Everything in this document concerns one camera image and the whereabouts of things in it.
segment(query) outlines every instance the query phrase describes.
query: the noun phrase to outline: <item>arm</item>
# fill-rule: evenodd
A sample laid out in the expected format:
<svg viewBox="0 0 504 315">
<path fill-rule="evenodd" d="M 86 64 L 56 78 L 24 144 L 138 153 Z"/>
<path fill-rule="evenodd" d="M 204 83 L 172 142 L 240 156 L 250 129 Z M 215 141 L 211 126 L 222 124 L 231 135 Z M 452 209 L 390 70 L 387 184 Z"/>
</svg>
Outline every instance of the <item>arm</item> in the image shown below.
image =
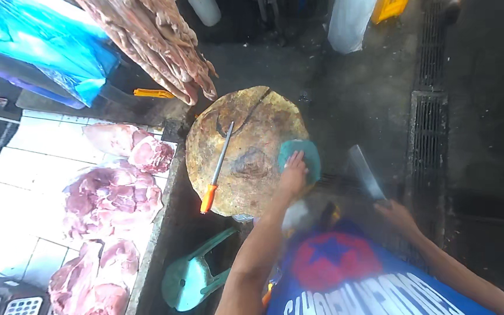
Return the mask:
<svg viewBox="0 0 504 315">
<path fill-rule="evenodd" d="M 261 314 L 262 290 L 279 256 L 283 243 L 281 225 L 285 211 L 304 188 L 304 153 L 295 152 L 287 160 L 272 204 L 264 211 L 236 254 L 216 315 Z"/>
<path fill-rule="evenodd" d="M 379 204 L 375 204 L 375 208 L 419 250 L 441 282 L 485 308 L 497 314 L 504 314 L 504 292 L 480 278 L 427 239 L 417 228 L 408 209 L 395 201 L 391 201 L 390 208 Z"/>
</svg>

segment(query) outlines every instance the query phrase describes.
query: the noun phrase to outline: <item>concrete floor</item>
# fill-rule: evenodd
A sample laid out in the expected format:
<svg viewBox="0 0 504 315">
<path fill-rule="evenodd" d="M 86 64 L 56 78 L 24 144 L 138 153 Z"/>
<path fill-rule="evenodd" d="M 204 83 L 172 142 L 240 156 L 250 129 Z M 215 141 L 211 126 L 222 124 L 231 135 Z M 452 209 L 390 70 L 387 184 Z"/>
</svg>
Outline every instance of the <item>concrete floor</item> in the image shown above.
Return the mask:
<svg viewBox="0 0 504 315">
<path fill-rule="evenodd" d="M 201 50 L 219 73 L 219 95 L 267 85 L 297 104 L 323 172 L 342 173 L 347 149 L 360 144 L 382 181 L 398 183 L 404 179 L 420 12 L 419 2 L 410 1 L 400 18 L 370 24 L 363 49 L 348 55 L 329 47 L 322 22 L 286 47 L 202 44 Z"/>
<path fill-rule="evenodd" d="M 445 57 L 457 216 L 446 249 L 504 290 L 504 1 L 463 1 Z"/>
</svg>

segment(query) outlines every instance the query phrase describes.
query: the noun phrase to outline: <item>cleaver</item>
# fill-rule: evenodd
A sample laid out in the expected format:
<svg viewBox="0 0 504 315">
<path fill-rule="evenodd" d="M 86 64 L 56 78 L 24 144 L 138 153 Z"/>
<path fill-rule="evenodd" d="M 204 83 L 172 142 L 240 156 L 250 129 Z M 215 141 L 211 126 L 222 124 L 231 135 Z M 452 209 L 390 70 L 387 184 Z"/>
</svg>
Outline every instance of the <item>cleaver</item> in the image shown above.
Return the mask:
<svg viewBox="0 0 504 315">
<path fill-rule="evenodd" d="M 374 200 L 387 200 L 380 189 L 379 184 L 376 182 L 374 175 L 372 175 L 371 169 L 368 167 L 367 160 L 363 156 L 363 152 L 360 150 L 359 145 L 354 145 L 349 149 L 349 159 L 355 166 L 355 171 L 357 176 L 368 190 L 368 193 Z"/>
</svg>

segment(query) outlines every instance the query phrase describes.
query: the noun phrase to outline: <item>meat chunk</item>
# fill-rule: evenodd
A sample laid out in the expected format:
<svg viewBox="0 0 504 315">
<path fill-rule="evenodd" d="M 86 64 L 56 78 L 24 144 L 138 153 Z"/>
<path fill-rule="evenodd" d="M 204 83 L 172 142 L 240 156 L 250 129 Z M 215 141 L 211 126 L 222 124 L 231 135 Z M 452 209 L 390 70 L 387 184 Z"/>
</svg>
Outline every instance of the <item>meat chunk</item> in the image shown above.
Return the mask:
<svg viewBox="0 0 504 315">
<path fill-rule="evenodd" d="M 128 161 L 143 171 L 164 173 L 170 168 L 173 155 L 174 149 L 168 144 L 153 137 L 145 137 L 133 147 Z"/>
<path fill-rule="evenodd" d="M 133 147 L 147 136 L 147 131 L 134 125 L 97 123 L 82 128 L 88 140 L 100 151 L 118 156 L 130 156 Z"/>
<path fill-rule="evenodd" d="M 137 274 L 139 255 L 133 242 L 84 243 L 80 256 L 67 262 L 50 280 L 50 301 L 59 315 L 121 315 L 129 300 L 126 280 Z"/>
<path fill-rule="evenodd" d="M 128 291 L 121 285 L 105 283 L 95 285 L 88 297 L 90 308 L 85 315 L 123 315 L 128 306 Z"/>
<path fill-rule="evenodd" d="M 198 39 L 175 0 L 77 0 L 120 49 L 155 81 L 186 104 L 195 105 L 198 87 L 210 100 L 217 91 L 211 62 L 197 52 Z"/>
<path fill-rule="evenodd" d="M 102 245 L 93 241 L 84 243 L 79 257 L 68 261 L 50 278 L 50 301 L 59 315 L 85 314 L 86 298 L 91 291 L 99 269 Z"/>
<path fill-rule="evenodd" d="M 101 268 L 116 268 L 120 273 L 135 275 L 139 268 L 139 254 L 130 240 L 119 240 L 105 246 L 100 259 Z"/>
<path fill-rule="evenodd" d="M 130 238 L 162 209 L 153 176 L 126 160 L 88 169 L 64 190 L 66 235 L 74 239 Z"/>
</svg>

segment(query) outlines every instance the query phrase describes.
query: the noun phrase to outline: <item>white pipe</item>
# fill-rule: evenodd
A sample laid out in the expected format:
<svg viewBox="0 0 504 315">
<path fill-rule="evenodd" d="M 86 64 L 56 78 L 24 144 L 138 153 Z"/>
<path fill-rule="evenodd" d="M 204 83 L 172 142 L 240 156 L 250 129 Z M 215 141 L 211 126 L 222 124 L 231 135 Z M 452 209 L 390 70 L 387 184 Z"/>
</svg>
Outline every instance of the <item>white pipe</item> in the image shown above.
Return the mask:
<svg viewBox="0 0 504 315">
<path fill-rule="evenodd" d="M 219 6 L 215 0 L 188 0 L 195 13 L 206 26 L 213 26 L 220 20 Z"/>
</svg>

